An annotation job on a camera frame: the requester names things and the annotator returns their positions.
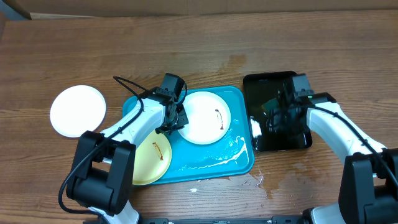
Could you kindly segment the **green yellow sponge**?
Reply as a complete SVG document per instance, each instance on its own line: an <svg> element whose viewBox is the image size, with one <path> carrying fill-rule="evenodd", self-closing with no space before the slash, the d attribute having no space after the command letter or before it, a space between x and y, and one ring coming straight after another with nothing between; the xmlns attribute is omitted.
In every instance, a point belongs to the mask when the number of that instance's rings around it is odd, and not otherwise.
<svg viewBox="0 0 398 224"><path fill-rule="evenodd" d="M279 102L277 98L273 98L261 106L262 111L265 115L270 115L272 111L277 110L279 108Z"/></svg>

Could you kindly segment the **white plate with stain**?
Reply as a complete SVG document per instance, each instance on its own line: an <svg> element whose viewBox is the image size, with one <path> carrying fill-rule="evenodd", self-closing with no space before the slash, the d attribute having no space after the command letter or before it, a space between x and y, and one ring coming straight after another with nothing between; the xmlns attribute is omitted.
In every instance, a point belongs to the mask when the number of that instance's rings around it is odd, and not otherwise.
<svg viewBox="0 0 398 224"><path fill-rule="evenodd" d="M68 138L78 138L94 131L104 120L106 101L92 86L75 85L63 90L50 107L54 130Z"/></svg>

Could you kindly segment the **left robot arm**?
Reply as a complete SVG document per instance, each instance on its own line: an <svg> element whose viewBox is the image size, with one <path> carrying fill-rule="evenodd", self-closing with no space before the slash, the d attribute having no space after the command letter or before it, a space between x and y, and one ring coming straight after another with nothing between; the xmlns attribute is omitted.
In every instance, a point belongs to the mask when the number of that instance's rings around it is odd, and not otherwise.
<svg viewBox="0 0 398 224"><path fill-rule="evenodd" d="M166 73L160 86L136 94L136 107L101 133L84 132L63 181L59 206L68 213L90 214L97 223L139 223L132 208L137 147L151 132L171 134L188 124L183 107L185 81Z"/></svg>

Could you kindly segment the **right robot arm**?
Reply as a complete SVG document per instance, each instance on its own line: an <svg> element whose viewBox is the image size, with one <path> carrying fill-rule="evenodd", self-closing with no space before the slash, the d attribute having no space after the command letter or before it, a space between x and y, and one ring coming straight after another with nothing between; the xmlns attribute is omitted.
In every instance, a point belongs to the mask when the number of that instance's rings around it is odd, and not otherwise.
<svg viewBox="0 0 398 224"><path fill-rule="evenodd" d="M344 165L338 201L308 208L293 223L397 223L397 149L369 137L329 93L315 93L306 74L277 81L276 97L263 105L269 131L313 131Z"/></svg>

